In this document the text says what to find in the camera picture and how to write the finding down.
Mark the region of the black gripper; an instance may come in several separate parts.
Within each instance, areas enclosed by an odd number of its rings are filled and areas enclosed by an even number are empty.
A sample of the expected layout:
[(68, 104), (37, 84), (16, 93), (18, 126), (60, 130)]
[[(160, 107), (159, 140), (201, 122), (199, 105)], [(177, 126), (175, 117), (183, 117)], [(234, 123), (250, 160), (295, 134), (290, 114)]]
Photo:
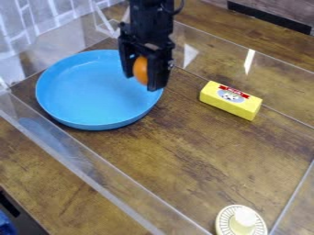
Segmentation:
[(167, 86), (172, 62), (173, 0), (128, 0), (129, 21), (119, 24), (119, 55), (127, 78), (145, 45), (156, 46), (147, 55), (147, 90), (155, 92)]

